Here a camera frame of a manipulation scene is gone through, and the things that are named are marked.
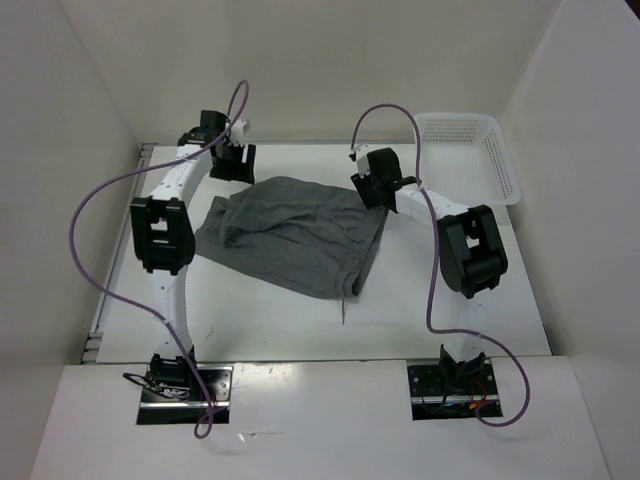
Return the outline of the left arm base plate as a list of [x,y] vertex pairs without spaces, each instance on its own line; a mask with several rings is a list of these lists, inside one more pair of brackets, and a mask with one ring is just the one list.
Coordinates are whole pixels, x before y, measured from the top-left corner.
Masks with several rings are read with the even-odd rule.
[[[199,364],[198,369],[214,403],[214,423],[227,424],[234,367],[231,364]],[[136,424],[194,426],[206,413],[206,408],[207,403],[199,386],[188,394],[165,390],[158,395],[143,388]]]

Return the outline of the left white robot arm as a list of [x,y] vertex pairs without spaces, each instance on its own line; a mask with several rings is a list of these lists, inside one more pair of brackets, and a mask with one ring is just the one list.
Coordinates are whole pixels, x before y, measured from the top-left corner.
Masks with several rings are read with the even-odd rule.
[[200,123],[178,141],[177,165],[150,194],[130,205],[134,252],[150,275],[153,309],[170,330],[161,335],[142,377],[143,388],[165,398],[198,395],[200,376],[188,330],[186,274],[195,257],[196,239],[188,206],[202,180],[255,182],[256,147],[246,142],[249,123],[203,110]]

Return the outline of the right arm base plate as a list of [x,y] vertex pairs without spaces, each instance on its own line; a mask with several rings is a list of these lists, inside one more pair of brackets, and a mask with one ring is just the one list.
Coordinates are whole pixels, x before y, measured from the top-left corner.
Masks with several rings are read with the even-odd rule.
[[486,361],[478,379],[449,385],[438,362],[408,362],[406,366],[413,421],[502,418],[502,408],[493,366]]

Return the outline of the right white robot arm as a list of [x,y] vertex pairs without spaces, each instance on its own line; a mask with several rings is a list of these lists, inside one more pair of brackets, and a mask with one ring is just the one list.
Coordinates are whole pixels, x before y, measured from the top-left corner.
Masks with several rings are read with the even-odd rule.
[[[438,378],[450,393],[460,393],[483,373],[486,355],[479,324],[487,308],[485,293],[495,289],[508,260],[493,210],[470,207],[425,188],[414,176],[403,176],[390,148],[354,147],[349,158],[351,181],[367,209],[384,207],[429,227],[434,260],[427,294],[426,326],[442,335]],[[457,304],[456,317],[442,327],[433,324],[437,281],[444,281]]]

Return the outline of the grey shorts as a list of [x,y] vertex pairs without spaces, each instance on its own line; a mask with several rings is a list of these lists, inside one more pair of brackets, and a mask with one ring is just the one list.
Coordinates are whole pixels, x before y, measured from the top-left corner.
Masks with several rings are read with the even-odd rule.
[[196,253],[244,275],[322,300],[358,298],[388,217],[350,189],[273,177],[212,200]]

